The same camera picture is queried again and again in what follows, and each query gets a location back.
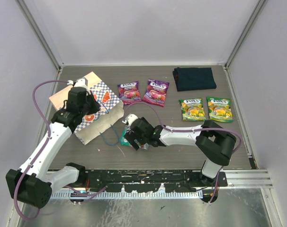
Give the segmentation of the blue checkered paper bag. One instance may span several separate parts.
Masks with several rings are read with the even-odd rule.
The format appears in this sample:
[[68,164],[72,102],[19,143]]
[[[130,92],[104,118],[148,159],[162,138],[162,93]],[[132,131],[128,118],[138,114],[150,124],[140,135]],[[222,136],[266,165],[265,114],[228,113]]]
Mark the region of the blue checkered paper bag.
[[[49,100],[56,113],[51,119],[52,136],[60,131],[69,138],[72,134],[84,144],[111,128],[124,115],[123,102],[94,72],[84,76],[88,80],[89,92],[74,87],[76,81],[69,80],[67,87],[52,95]],[[87,95],[94,95],[100,110],[86,115]]]

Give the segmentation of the purple snack packet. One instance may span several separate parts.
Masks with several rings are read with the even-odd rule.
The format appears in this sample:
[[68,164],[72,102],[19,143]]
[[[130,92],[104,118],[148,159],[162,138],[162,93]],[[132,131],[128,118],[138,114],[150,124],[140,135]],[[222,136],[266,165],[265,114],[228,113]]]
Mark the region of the purple snack packet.
[[119,98],[124,105],[141,102],[139,93],[139,81],[119,84],[118,86]]

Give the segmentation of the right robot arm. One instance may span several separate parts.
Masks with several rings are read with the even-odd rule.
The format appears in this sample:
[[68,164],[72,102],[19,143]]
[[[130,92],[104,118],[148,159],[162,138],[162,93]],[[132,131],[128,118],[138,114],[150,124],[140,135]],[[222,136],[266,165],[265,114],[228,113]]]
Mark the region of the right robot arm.
[[210,120],[195,127],[153,127],[145,118],[130,114],[122,123],[129,128],[124,138],[136,150],[144,144],[152,147],[198,147],[206,156],[199,175],[204,186],[211,186],[220,169],[229,165],[236,144],[236,137],[230,131]]

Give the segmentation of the green Fox's candy packet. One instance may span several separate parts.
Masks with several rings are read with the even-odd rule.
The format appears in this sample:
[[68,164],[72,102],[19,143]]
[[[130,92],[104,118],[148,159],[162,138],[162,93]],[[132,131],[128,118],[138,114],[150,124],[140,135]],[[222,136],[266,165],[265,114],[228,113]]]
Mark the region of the green Fox's candy packet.
[[206,100],[210,120],[226,123],[233,122],[231,100],[229,98],[207,96]]

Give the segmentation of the teal Fox's mint packet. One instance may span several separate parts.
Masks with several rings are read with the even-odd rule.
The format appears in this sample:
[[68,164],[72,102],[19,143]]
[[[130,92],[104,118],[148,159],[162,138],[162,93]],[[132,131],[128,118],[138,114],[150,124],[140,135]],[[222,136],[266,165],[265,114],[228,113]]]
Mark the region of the teal Fox's mint packet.
[[[130,131],[130,127],[129,126],[125,126],[122,132],[122,135],[120,137],[120,143],[123,146],[132,146],[128,140],[125,138],[125,135]],[[135,143],[139,146],[139,148],[141,149],[145,149],[147,150],[149,148],[149,144],[145,143],[143,145],[140,145],[138,141],[135,140]]]

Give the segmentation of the green snack packet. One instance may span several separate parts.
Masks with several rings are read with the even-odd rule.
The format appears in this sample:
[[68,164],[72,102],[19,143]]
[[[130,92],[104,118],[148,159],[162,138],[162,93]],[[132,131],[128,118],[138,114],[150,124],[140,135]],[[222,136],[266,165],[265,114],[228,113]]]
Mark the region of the green snack packet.
[[206,115],[202,98],[180,99],[182,121],[205,121]]

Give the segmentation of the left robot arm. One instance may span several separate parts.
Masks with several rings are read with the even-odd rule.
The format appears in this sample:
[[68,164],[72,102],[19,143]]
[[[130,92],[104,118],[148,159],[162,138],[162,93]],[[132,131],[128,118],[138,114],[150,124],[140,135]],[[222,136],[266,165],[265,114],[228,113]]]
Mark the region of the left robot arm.
[[100,105],[85,86],[73,86],[63,108],[51,119],[48,131],[35,151],[18,170],[10,169],[6,182],[12,199],[43,208],[51,194],[69,184],[82,187],[87,181],[84,166],[68,163],[63,169],[48,175],[47,171],[56,154],[82,123],[85,115],[95,114]]

